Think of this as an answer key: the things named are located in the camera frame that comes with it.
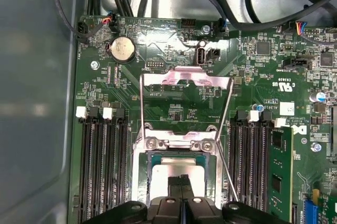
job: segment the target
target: mounting hole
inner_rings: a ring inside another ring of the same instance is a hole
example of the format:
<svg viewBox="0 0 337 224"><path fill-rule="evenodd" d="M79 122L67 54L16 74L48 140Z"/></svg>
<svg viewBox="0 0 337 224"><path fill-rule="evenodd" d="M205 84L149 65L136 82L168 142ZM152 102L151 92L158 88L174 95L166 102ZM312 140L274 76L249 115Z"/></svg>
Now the mounting hole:
<svg viewBox="0 0 337 224"><path fill-rule="evenodd" d="M206 128L206 132L212 132L212 131L217 131L217 128L216 128L216 126L214 126L214 125L209 125L209 126Z"/></svg>

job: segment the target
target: capacitor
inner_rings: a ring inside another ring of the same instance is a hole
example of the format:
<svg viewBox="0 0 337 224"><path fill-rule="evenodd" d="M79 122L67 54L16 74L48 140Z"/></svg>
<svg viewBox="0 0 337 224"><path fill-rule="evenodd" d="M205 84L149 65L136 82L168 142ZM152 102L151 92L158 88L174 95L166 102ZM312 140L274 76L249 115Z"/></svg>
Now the capacitor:
<svg viewBox="0 0 337 224"><path fill-rule="evenodd" d="M309 96L311 102L324 102L325 94L323 92L313 92Z"/></svg>
<svg viewBox="0 0 337 224"><path fill-rule="evenodd" d="M252 110L258 111L258 112L263 112L264 111L264 106L261 104L253 104L252 105Z"/></svg>

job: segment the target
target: blue connector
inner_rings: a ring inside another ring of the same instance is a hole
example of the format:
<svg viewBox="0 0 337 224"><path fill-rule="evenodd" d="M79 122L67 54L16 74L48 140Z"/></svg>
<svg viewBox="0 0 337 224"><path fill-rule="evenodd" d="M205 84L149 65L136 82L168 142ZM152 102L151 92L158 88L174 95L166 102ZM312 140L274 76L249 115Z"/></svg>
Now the blue connector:
<svg viewBox="0 0 337 224"><path fill-rule="evenodd" d="M318 219L318 206L315 206L311 200L304 202L304 223L317 224Z"/></svg>

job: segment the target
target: ram slot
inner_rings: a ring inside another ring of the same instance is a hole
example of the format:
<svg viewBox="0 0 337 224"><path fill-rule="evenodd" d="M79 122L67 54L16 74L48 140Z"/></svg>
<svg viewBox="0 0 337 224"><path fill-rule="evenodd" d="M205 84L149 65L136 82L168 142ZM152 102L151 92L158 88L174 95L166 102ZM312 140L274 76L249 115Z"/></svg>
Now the ram slot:
<svg viewBox="0 0 337 224"><path fill-rule="evenodd" d="M114 207L114 156L115 156L115 124L106 121L104 124L105 168L104 168L104 205L103 211Z"/></svg>
<svg viewBox="0 0 337 224"><path fill-rule="evenodd" d="M246 181L246 202L248 206L252 206L253 204L253 197L252 197L252 191L253 191L253 181L254 177L252 177L253 174L253 156L254 156L254 145L253 145L253 128L248 125L245 127L246 130L246 146L247 151L245 155L245 162L246 162L246 170L245 170L245 181Z"/></svg>
<svg viewBox="0 0 337 224"><path fill-rule="evenodd" d="M247 172L249 171L249 162L247 161L247 153L249 152L249 145L247 143L247 130L246 123L242 126L241 133L241 156L240 162L242 163L241 173L241 187L242 187L242 202L247 202L247 192L249 191L249 181L247 181Z"/></svg>
<svg viewBox="0 0 337 224"><path fill-rule="evenodd" d="M103 124L95 125L92 140L92 217L100 214Z"/></svg>
<svg viewBox="0 0 337 224"><path fill-rule="evenodd" d="M229 138L229 170L236 193L239 199L242 199L242 134L243 125L240 122L231 122ZM230 199L233 199L233 193L230 191Z"/></svg>
<svg viewBox="0 0 337 224"><path fill-rule="evenodd" d="M87 186L88 186L88 160L90 152L90 134L91 124L83 122L82 129L82 153L81 153L81 174L80 174L80 212L78 214L78 223L82 223L86 220L87 209Z"/></svg>
<svg viewBox="0 0 337 224"><path fill-rule="evenodd" d="M262 211L267 210L267 183L268 183L268 170L269 170L269 146L271 143L271 123L262 122L259 128L260 143L260 186L259 186L259 205L258 209Z"/></svg>
<svg viewBox="0 0 337 224"><path fill-rule="evenodd" d="M260 156L260 149L261 149L261 139L259 138L259 128L257 127L257 123L251 123L251 130L252 130L252 207L258 208L258 201L259 201L259 187L260 187L260 166L261 163L259 160L261 159Z"/></svg>
<svg viewBox="0 0 337 224"><path fill-rule="evenodd" d="M116 139L118 141L117 162L117 205L125 202L126 162L127 162L127 120L118 119L116 126Z"/></svg>

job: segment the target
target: motherboard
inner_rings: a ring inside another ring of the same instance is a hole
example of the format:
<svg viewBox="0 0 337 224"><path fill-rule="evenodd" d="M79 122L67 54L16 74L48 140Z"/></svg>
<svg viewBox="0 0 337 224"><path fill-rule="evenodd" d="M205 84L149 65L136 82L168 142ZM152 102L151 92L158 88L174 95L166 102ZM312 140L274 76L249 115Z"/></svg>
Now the motherboard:
<svg viewBox="0 0 337 224"><path fill-rule="evenodd" d="M75 81L68 223L149 205L167 195L167 176L188 174L219 208L233 200L217 131L239 201L292 223L337 223L337 47L284 27L114 16L78 44Z"/></svg>

